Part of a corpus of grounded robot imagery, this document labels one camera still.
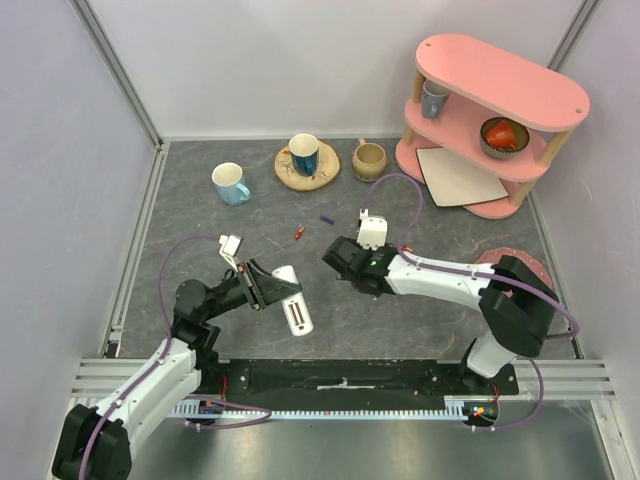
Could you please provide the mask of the white remote control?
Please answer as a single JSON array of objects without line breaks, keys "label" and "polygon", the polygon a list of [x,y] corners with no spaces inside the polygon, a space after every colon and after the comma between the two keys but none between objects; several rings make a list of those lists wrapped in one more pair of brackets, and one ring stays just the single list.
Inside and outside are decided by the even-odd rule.
[{"label": "white remote control", "polygon": [[[295,270],[291,265],[284,265],[273,270],[272,275],[280,280],[299,285]],[[301,292],[287,297],[281,302],[281,305],[293,336],[305,336],[313,331],[311,316]]]}]

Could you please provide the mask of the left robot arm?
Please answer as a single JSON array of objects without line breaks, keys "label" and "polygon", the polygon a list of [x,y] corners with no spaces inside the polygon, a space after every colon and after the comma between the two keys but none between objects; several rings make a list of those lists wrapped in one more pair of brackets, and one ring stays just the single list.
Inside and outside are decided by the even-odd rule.
[{"label": "left robot arm", "polygon": [[144,442],[193,392],[208,393],[220,378],[211,319],[248,305],[259,311],[301,293],[290,265],[271,273],[253,261],[226,272],[215,287],[187,280],[176,291],[169,336],[123,385],[92,407],[66,415],[51,467],[57,479],[125,479]]}]

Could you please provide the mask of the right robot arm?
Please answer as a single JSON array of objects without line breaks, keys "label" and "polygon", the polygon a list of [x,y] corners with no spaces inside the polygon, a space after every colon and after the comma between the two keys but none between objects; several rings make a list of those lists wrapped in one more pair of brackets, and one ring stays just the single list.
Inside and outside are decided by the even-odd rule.
[{"label": "right robot arm", "polygon": [[340,236],[323,261],[363,294],[426,296],[480,312],[488,332],[472,342],[457,371],[460,386],[473,394],[515,358],[538,357],[555,316],[558,297],[514,256],[459,264],[400,252],[392,244],[371,250]]}]

